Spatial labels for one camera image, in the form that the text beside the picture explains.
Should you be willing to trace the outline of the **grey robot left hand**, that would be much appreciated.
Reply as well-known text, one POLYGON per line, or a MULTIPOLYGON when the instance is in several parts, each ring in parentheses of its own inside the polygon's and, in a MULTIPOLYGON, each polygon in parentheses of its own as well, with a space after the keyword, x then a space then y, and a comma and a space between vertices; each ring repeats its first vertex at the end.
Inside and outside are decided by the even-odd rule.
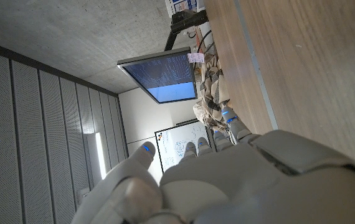
POLYGON ((87 195, 74 223, 355 223, 355 161, 287 131, 252 133, 232 108, 232 137, 200 138, 159 182, 143 143, 87 195))

